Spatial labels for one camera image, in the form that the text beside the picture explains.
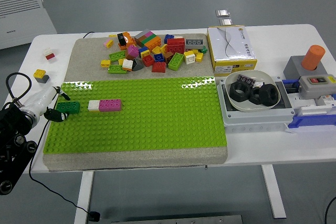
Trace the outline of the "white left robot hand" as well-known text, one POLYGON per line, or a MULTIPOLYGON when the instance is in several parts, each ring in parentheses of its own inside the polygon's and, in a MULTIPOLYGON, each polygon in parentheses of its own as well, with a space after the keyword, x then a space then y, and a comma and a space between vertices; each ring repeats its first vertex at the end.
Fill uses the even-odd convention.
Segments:
POLYGON ((32 127, 37 125, 40 116, 47 111, 47 107, 51 104, 57 94, 63 96, 67 101, 70 100, 70 97, 58 86, 49 87, 39 91, 26 100, 20 110, 31 120, 32 127))

